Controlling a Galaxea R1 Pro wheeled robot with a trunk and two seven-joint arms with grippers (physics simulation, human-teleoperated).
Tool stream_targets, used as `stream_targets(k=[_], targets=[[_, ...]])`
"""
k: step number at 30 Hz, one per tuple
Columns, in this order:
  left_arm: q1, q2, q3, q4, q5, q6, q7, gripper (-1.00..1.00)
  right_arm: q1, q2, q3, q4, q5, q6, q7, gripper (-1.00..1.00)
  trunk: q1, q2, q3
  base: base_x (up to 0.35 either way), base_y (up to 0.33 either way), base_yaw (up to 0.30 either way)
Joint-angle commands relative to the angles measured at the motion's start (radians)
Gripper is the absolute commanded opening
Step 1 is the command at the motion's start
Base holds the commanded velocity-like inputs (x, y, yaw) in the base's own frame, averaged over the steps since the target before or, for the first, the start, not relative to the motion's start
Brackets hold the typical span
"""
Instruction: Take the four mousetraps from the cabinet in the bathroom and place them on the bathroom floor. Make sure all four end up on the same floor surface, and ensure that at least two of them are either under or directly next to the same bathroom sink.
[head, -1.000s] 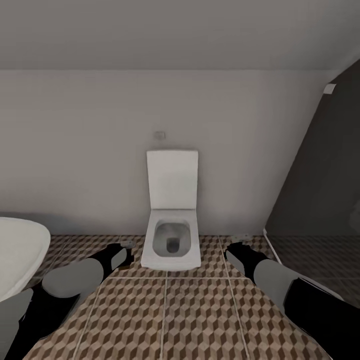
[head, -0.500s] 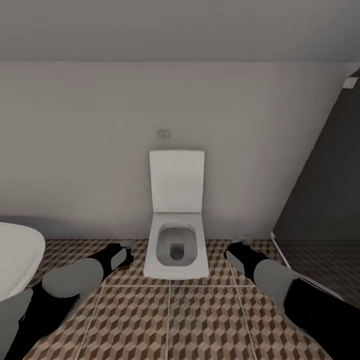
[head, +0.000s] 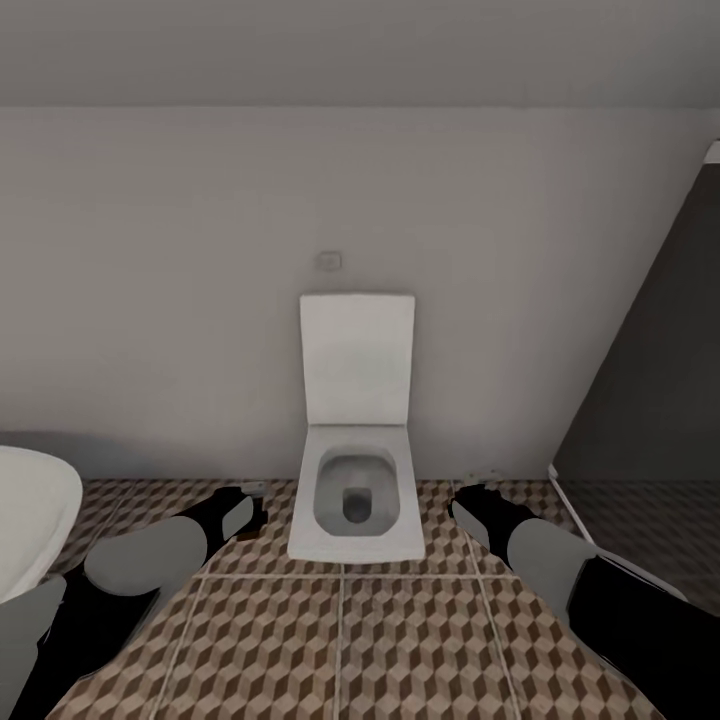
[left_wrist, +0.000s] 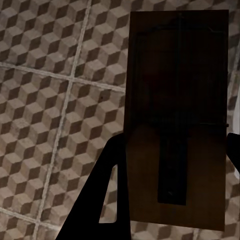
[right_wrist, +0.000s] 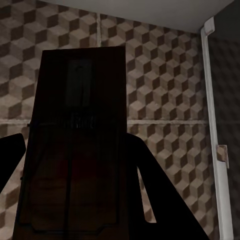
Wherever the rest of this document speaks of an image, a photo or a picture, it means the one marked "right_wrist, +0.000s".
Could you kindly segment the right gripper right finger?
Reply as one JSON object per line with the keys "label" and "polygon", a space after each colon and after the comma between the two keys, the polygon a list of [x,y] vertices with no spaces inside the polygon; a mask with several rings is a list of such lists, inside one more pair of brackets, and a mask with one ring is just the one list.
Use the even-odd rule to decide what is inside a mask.
{"label": "right gripper right finger", "polygon": [[[139,168],[156,223],[145,220]],[[145,142],[126,133],[129,240],[210,240]]]}

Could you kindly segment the mousetrap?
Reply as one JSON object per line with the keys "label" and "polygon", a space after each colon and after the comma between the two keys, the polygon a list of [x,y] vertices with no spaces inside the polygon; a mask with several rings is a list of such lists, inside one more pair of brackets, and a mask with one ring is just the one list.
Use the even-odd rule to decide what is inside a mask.
{"label": "mousetrap", "polygon": [[43,50],[12,240],[129,240],[126,47]]}

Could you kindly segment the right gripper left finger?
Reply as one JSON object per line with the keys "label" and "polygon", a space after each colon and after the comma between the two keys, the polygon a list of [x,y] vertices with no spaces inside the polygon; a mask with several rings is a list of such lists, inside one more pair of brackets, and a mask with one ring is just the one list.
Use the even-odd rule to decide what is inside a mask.
{"label": "right gripper left finger", "polygon": [[27,148],[22,133],[0,138],[0,193],[26,151]]}

